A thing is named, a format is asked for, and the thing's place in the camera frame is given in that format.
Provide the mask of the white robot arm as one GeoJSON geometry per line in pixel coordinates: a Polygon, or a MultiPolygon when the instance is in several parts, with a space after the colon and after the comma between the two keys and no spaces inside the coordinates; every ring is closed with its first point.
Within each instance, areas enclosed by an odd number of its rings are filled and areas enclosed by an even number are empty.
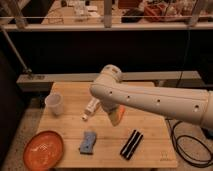
{"type": "Polygon", "coordinates": [[[124,105],[213,130],[213,91],[127,85],[117,66],[106,65],[90,93],[100,100],[113,126],[120,123],[124,105]]]}

